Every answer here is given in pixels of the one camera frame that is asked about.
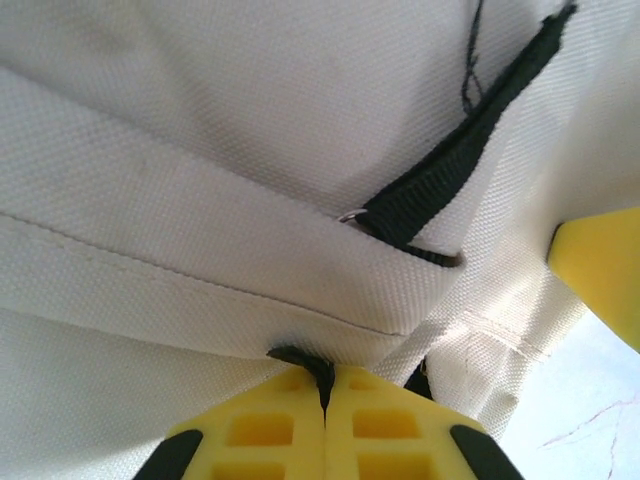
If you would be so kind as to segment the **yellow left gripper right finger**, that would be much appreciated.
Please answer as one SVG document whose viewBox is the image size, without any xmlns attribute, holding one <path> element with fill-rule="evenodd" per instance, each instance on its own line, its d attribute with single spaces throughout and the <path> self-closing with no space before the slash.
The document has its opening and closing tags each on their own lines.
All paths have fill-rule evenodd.
<svg viewBox="0 0 640 480">
<path fill-rule="evenodd" d="M 364 369 L 339 366 L 326 413 L 327 479 L 514 479 L 475 420 Z"/>
</svg>

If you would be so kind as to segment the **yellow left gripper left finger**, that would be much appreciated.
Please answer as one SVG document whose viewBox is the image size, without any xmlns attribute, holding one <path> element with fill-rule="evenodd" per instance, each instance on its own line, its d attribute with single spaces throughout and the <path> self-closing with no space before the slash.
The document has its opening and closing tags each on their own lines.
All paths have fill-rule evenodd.
<svg viewBox="0 0 640 480">
<path fill-rule="evenodd" d="M 174 426 L 143 479 L 321 479 L 324 421 L 315 379 L 291 367 Z"/>
</svg>

